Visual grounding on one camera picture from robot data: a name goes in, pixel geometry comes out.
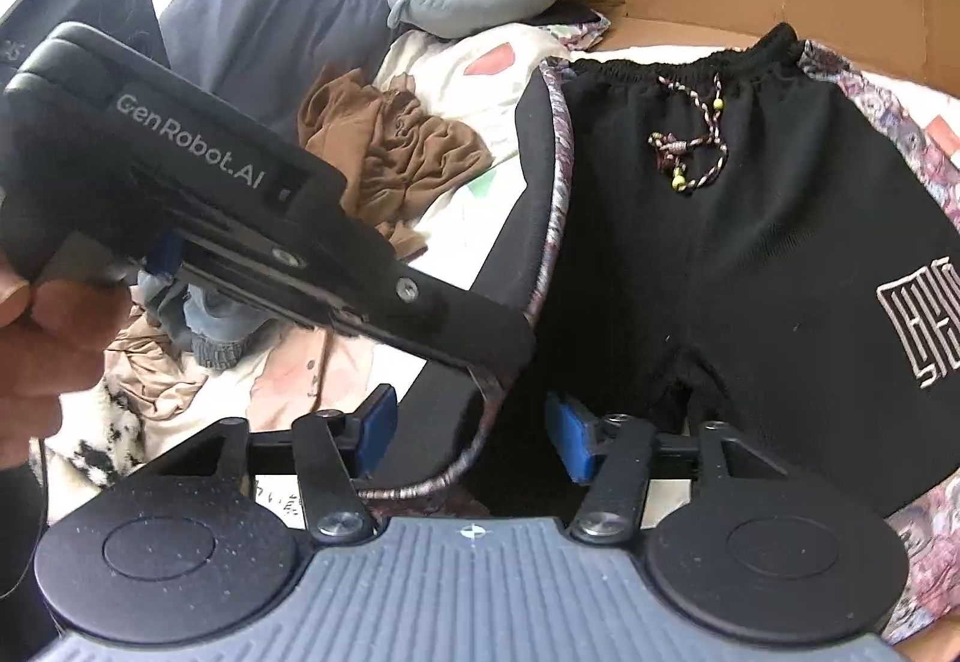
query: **cord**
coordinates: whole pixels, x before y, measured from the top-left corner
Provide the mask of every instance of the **cord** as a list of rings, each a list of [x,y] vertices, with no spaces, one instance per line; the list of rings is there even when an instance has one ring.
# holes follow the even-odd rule
[[[46,446],[43,444],[43,440],[38,440],[40,443],[40,481],[42,489],[42,502],[43,507],[40,509],[40,523],[37,525],[37,537],[34,538],[34,545],[30,547],[30,556],[27,557],[27,563],[23,566],[23,572],[20,574],[20,577],[16,579],[16,583],[11,586],[6,592],[0,595],[0,601],[6,600],[9,596],[13,595],[13,592],[16,592],[19,589],[23,582],[27,579],[27,576],[30,574],[30,569],[34,566],[34,555],[37,553],[37,546],[40,545],[40,538],[43,536],[43,531],[47,526],[47,508],[50,504],[50,480],[47,475],[47,450]]]

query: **dark gray cushion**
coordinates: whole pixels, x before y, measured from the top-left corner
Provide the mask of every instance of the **dark gray cushion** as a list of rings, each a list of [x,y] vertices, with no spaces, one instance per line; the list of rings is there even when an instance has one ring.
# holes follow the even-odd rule
[[[160,28],[173,71],[295,142],[323,64],[376,75],[389,12],[386,0],[174,0]]]

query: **elastic waistband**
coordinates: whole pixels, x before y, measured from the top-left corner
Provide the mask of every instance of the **elastic waistband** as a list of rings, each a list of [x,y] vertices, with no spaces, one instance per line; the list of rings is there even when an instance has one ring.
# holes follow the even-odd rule
[[[635,64],[632,61],[595,61],[581,58],[570,64],[576,74],[603,74],[624,82],[647,82],[658,76],[697,84],[712,80],[761,76],[779,64],[795,65],[803,54],[803,40],[797,39],[789,23],[778,23],[747,50],[719,50],[689,64]]]

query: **red patch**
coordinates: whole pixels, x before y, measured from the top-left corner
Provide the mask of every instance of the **red patch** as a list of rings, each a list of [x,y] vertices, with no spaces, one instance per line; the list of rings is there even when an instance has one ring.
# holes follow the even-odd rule
[[[476,61],[464,69],[464,74],[500,74],[507,67],[514,66],[517,55],[509,42],[488,50]]]

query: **finger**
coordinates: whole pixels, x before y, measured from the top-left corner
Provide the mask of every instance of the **finger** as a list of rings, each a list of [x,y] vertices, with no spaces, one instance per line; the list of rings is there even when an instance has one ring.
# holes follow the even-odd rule
[[[0,440],[0,470],[19,467],[30,456],[30,438],[19,440]]]
[[[3,440],[52,437],[63,422],[59,398],[55,395],[0,399],[0,438]]]
[[[30,304],[30,284],[13,271],[0,250],[0,327],[13,323]]]
[[[129,315],[126,285],[98,288],[69,280],[41,285],[30,311],[43,330],[83,351],[103,351]]]
[[[12,397],[82,392],[103,373],[102,351],[78,350],[31,321],[0,330],[0,384]]]

